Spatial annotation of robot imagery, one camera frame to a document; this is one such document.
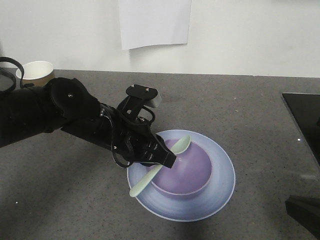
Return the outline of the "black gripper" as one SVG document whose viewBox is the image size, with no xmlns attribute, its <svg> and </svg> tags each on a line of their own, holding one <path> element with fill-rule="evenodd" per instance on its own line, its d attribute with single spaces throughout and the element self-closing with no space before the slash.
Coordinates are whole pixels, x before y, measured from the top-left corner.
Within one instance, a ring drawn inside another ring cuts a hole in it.
<svg viewBox="0 0 320 240">
<path fill-rule="evenodd" d="M 101 104 L 100 116 L 106 118 L 111 127 L 113 160 L 121 168 L 128 168 L 133 163 L 172 168 L 177 157 L 162 137 L 151 132 L 156 117 L 151 107 L 144 103 L 144 100 L 127 96 L 116 108 Z"/>
</svg>

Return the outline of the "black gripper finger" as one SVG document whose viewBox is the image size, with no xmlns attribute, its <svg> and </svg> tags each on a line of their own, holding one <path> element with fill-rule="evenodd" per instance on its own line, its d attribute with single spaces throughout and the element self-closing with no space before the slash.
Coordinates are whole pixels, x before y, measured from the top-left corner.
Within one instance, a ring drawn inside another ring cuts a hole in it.
<svg viewBox="0 0 320 240">
<path fill-rule="evenodd" d="M 287 214 L 320 238 L 320 199 L 291 195 L 285 201 Z"/>
</svg>

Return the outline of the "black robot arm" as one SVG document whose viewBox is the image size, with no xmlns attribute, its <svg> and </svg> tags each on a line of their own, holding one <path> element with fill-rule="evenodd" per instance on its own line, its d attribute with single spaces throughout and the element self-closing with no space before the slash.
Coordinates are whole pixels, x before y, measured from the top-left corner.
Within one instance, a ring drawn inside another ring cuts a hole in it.
<svg viewBox="0 0 320 240">
<path fill-rule="evenodd" d="M 77 79 L 54 78 L 45 86 L 30 86 L 0 95 L 0 145 L 2 147 L 60 129 L 110 150 L 121 167 L 134 162 L 160 164 L 163 149 L 151 122 L 139 118 L 150 100 L 158 95 L 153 88 L 133 84 L 126 98 L 112 107 L 99 102 Z"/>
</svg>

